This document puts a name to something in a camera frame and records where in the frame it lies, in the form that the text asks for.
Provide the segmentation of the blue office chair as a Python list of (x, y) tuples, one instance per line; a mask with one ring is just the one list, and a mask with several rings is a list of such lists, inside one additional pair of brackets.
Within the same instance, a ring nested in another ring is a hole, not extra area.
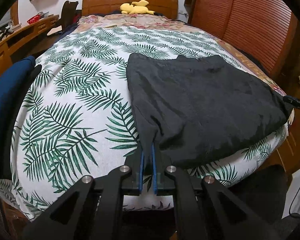
[(14, 124), (22, 101), (42, 70), (36, 59), (28, 56), (6, 70), (0, 77), (0, 179), (11, 179), (10, 146)]

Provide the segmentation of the red basket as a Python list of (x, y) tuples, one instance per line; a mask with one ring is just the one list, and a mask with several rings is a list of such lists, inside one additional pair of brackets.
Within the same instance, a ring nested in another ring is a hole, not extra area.
[(28, 24), (33, 24), (38, 22), (41, 19), (41, 15), (35, 15), (33, 17), (31, 17), (29, 20), (27, 20)]

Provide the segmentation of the wooden louvered wardrobe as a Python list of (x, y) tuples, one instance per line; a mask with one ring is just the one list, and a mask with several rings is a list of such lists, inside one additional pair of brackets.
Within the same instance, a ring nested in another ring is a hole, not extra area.
[(252, 56), (284, 84), (296, 77), (300, 22), (283, 0), (186, 0), (188, 23)]

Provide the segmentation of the yellow plush toy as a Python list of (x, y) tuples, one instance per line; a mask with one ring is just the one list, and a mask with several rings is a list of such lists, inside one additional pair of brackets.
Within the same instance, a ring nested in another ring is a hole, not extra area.
[(140, 0), (139, 2), (123, 3), (120, 6), (122, 14), (149, 14), (154, 15), (154, 11), (147, 8), (149, 2), (146, 0)]

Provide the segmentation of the wooden desk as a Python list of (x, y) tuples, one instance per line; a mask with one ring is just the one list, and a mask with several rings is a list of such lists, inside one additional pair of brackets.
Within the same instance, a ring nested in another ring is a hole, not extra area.
[(0, 42), (0, 76), (12, 64), (30, 55), (30, 51), (41, 41), (58, 21), (58, 15), (43, 18), (27, 25)]

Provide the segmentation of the dark wooden chair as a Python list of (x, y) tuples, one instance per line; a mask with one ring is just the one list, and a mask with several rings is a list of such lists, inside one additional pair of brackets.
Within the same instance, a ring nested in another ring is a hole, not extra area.
[(60, 25), (62, 27), (62, 30), (65, 30), (67, 26), (72, 24), (78, 4), (78, 1), (65, 1), (65, 3), (63, 4), (60, 18)]

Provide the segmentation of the black jacket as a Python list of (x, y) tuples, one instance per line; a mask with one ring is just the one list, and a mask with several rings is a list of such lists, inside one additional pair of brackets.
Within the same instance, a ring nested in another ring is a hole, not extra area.
[(259, 78), (218, 55), (129, 56), (127, 83), (145, 159), (152, 151), (193, 168), (248, 148), (288, 121), (292, 106)]

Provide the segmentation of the floral quilt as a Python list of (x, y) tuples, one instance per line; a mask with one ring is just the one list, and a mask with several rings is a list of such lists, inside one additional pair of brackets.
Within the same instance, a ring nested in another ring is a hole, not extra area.
[(84, 17), (63, 45), (69, 49), (69, 59), (55, 83), (55, 94), (71, 104), (69, 122), (74, 129), (135, 133), (126, 78), (132, 53), (157, 60), (218, 55), (282, 95), (270, 79), (243, 66), (207, 33), (163, 16)]

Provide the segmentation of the wooden headboard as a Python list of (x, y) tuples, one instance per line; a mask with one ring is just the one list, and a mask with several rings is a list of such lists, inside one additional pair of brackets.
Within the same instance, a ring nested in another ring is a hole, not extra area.
[[(123, 3), (138, 2), (140, 0), (82, 0), (82, 16), (92, 14), (109, 14), (118, 10)], [(178, 0), (146, 0), (149, 10), (176, 20), (178, 17)]]

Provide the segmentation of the white green leaf-print blanket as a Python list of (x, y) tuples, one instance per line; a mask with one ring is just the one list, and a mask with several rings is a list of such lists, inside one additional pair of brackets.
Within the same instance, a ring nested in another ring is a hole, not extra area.
[(140, 197), (126, 211), (169, 210), (153, 193), (153, 149), (190, 175), (232, 186), (288, 135), (284, 92), (197, 30), (92, 28), (37, 59), (8, 138), (11, 175), (0, 195), (35, 220), (85, 175), (101, 177), (146, 149)]

